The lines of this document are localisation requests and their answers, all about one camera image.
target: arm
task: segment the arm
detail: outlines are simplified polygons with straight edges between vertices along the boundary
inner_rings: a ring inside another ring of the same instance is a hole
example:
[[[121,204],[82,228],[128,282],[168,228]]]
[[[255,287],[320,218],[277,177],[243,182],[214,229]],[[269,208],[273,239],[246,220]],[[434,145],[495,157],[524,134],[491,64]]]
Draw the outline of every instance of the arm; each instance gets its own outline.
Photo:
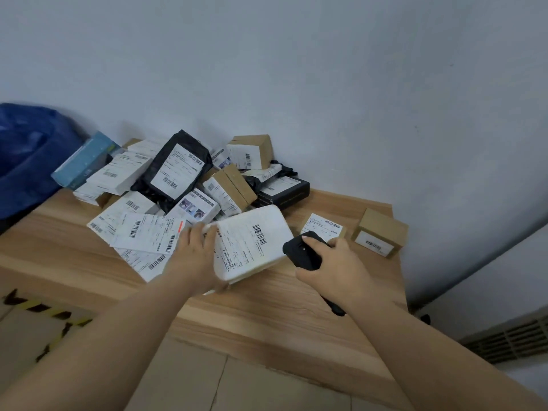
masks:
[[[346,240],[332,240],[329,248],[303,239],[322,266],[297,269],[297,278],[348,312],[417,411],[548,409],[537,395],[379,294]]]
[[[66,340],[0,398],[0,409],[122,410],[189,297],[223,283],[213,271],[216,226],[184,230],[164,273]]]

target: teal box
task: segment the teal box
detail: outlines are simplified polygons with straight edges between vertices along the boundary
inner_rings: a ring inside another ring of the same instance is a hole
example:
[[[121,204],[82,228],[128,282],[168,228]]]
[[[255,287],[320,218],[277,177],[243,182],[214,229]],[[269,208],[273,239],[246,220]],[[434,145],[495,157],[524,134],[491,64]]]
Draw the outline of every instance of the teal box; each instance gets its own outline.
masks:
[[[108,156],[115,156],[122,149],[101,131],[97,131],[83,146],[51,174],[60,186],[76,190],[88,177],[104,167]]]

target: wooden table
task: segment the wooden table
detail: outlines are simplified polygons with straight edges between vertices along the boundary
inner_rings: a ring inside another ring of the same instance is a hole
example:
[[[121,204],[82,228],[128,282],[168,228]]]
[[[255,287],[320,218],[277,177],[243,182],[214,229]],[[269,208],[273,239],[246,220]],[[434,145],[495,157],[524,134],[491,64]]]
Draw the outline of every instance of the wooden table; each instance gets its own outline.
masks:
[[[295,227],[310,211],[348,228],[366,207],[392,215],[388,204],[311,191],[284,211]],[[61,190],[0,236],[4,284],[101,312],[145,285],[86,223],[100,212]],[[351,242],[381,291],[406,308],[400,260]],[[224,294],[195,297],[170,334],[238,359],[302,376],[317,384],[397,409],[412,409],[366,337],[348,316],[334,315],[294,276],[288,259],[235,284]]]

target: air vent grille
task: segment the air vent grille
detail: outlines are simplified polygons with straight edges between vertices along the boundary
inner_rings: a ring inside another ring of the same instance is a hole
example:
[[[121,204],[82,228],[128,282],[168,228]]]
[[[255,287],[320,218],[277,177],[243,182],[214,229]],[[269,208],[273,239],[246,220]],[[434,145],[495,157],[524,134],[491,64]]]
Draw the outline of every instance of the air vent grille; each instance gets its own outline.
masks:
[[[548,352],[548,316],[463,344],[496,364]]]

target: blue fabric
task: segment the blue fabric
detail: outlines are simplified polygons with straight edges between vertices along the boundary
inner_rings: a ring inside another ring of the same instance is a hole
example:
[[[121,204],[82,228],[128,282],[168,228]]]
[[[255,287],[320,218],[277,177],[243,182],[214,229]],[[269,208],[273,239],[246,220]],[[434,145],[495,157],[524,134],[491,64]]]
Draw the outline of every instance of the blue fabric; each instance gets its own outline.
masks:
[[[56,110],[0,104],[0,219],[55,193],[51,173],[82,144]]]

